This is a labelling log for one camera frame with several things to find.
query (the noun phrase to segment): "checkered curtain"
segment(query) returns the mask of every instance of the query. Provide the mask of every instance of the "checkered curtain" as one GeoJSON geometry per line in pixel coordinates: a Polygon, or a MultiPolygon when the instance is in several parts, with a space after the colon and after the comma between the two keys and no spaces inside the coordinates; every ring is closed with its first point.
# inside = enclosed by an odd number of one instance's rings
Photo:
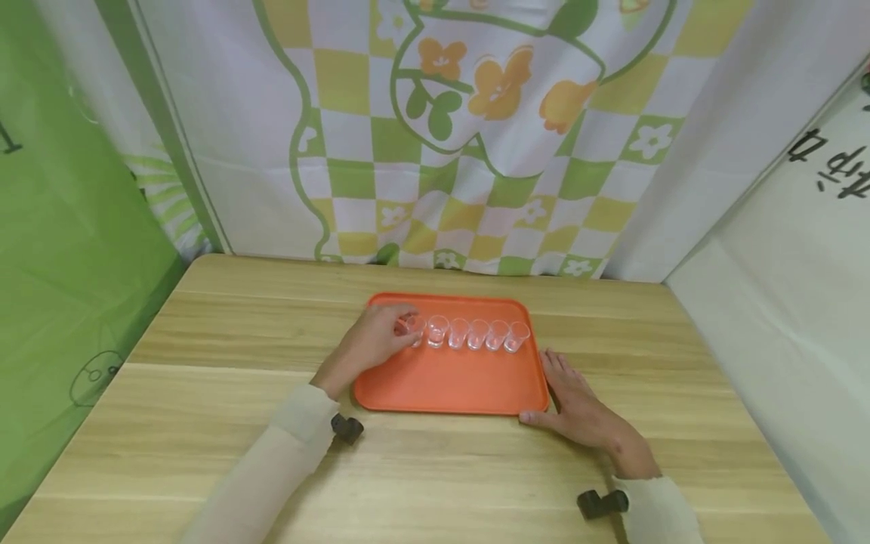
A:
{"type": "Polygon", "coordinates": [[[315,259],[597,278],[751,0],[255,3],[315,259]]]}

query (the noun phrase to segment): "clear plastic cup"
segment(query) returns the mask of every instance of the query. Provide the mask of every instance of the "clear plastic cup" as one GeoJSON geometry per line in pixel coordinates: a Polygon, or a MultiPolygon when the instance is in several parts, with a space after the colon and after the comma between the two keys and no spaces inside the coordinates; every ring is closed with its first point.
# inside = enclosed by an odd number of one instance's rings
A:
{"type": "Polygon", "coordinates": [[[471,327],[468,321],[462,318],[456,318],[450,322],[450,337],[447,339],[447,344],[453,349],[461,349],[465,343],[465,337],[468,336],[468,330],[471,327]]]}
{"type": "Polygon", "coordinates": [[[508,353],[516,353],[523,345],[523,342],[532,335],[529,327],[520,321],[511,323],[511,331],[505,339],[505,351],[508,353]]]}
{"type": "Polygon", "coordinates": [[[405,334],[419,333],[420,338],[411,344],[411,347],[418,347],[423,343],[423,332],[426,329],[426,320],[422,316],[412,315],[405,319],[405,334]]]}
{"type": "Polygon", "coordinates": [[[450,321],[443,315],[433,315],[429,318],[429,338],[426,340],[432,347],[441,347],[444,344],[444,336],[450,330],[450,321]]]}
{"type": "Polygon", "coordinates": [[[486,349],[491,352],[497,351],[510,333],[511,327],[501,319],[496,319],[490,325],[490,332],[486,334],[486,349]]]}
{"type": "Polygon", "coordinates": [[[471,328],[468,330],[468,348],[477,351],[483,347],[487,334],[489,334],[489,323],[482,319],[472,321],[471,328]]]}

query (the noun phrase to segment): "green leaf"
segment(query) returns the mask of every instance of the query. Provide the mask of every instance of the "green leaf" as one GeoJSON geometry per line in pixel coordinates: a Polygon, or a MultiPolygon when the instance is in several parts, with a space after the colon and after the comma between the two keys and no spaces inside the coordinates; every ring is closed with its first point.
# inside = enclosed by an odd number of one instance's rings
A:
{"type": "Polygon", "coordinates": [[[199,225],[199,219],[197,218],[197,214],[191,213],[191,215],[184,218],[184,221],[182,221],[178,224],[177,227],[175,227],[175,239],[181,238],[183,234],[185,234],[197,225],[199,225]]]}
{"type": "Polygon", "coordinates": [[[378,250],[375,259],[372,261],[375,265],[397,265],[398,264],[398,244],[390,242],[378,250]]]}
{"type": "Polygon", "coordinates": [[[140,166],[142,168],[149,168],[151,170],[157,171],[175,171],[175,165],[172,163],[172,161],[162,158],[143,157],[140,155],[122,155],[121,158],[123,158],[128,165],[140,166]]]}
{"type": "Polygon", "coordinates": [[[456,111],[462,105],[462,97],[456,91],[442,92],[432,102],[434,110],[441,110],[445,113],[456,111]]]}
{"type": "Polygon", "coordinates": [[[136,175],[137,185],[140,187],[151,187],[153,185],[166,185],[166,184],[174,184],[178,185],[181,182],[178,181],[178,176],[175,174],[142,174],[136,175]]]}
{"type": "Polygon", "coordinates": [[[547,34],[573,40],[592,25],[598,4],[599,0],[567,0],[550,23],[547,34]]]}
{"type": "Polygon", "coordinates": [[[187,193],[184,192],[184,188],[181,185],[173,185],[172,187],[168,187],[162,191],[145,193],[145,199],[148,200],[148,204],[157,205],[186,195],[187,193]]]}
{"type": "Polygon", "coordinates": [[[429,114],[429,132],[438,141],[445,141],[453,132],[453,122],[443,110],[432,110],[429,114]]]}
{"type": "Polygon", "coordinates": [[[159,217],[157,219],[160,221],[160,225],[166,225],[172,222],[173,219],[185,215],[186,212],[193,212],[193,206],[187,198],[180,198],[166,206],[166,209],[158,214],[159,217]]]}
{"type": "Polygon", "coordinates": [[[426,113],[426,105],[429,103],[429,94],[423,88],[423,84],[418,81],[414,82],[414,90],[408,97],[408,104],[405,106],[405,113],[410,119],[419,119],[426,113]]]}

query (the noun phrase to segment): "wood grain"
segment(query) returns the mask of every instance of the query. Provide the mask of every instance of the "wood grain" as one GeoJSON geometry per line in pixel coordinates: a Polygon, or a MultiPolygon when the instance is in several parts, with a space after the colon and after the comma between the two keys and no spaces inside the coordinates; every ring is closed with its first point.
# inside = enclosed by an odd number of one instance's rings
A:
{"type": "MultiPolygon", "coordinates": [[[[673,295],[661,285],[199,259],[3,544],[169,544],[375,292],[511,297],[651,441],[708,544],[827,542],[673,295]]],[[[368,413],[270,542],[610,543],[577,493],[589,452],[511,418],[368,413]]]]}

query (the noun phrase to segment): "black clip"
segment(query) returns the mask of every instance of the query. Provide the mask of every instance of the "black clip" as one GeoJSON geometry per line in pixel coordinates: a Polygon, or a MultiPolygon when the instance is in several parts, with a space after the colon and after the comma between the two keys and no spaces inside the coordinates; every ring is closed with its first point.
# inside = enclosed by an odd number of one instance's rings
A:
{"type": "Polygon", "coordinates": [[[359,435],[363,433],[365,427],[356,418],[345,419],[340,413],[335,414],[332,418],[332,431],[348,446],[353,446],[359,435]]]}
{"type": "Polygon", "coordinates": [[[590,489],[577,495],[577,506],[586,520],[596,520],[608,514],[628,512],[628,496],[616,490],[601,497],[597,491],[590,489]]]}

